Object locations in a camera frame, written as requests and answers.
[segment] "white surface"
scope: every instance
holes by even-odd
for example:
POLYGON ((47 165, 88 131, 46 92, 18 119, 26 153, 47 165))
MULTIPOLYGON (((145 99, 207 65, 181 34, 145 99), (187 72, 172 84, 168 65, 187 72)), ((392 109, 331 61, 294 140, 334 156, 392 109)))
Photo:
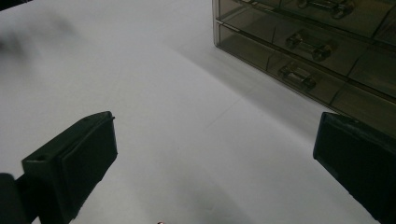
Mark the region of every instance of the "white surface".
POLYGON ((216 49, 210 0, 35 0, 0 21, 1 172, 116 117, 120 154, 73 223, 376 223, 312 159, 325 108, 216 49))

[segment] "drawer handle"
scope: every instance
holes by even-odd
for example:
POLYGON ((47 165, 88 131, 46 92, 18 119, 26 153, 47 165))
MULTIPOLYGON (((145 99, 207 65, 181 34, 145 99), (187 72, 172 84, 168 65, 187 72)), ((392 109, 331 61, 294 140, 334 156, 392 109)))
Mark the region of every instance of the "drawer handle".
POLYGON ((320 43, 303 32, 298 32, 286 39, 286 46, 289 49, 302 49, 311 54, 312 59, 316 62, 323 62, 332 55, 332 46, 320 43))
POLYGON ((316 7, 330 11, 335 20, 344 18, 355 8, 352 0, 298 0, 297 6, 299 8, 316 7))
POLYGON ((281 67, 278 74, 289 83, 300 87, 301 89, 311 90, 317 85, 311 74, 298 67, 296 63, 288 63, 281 67))

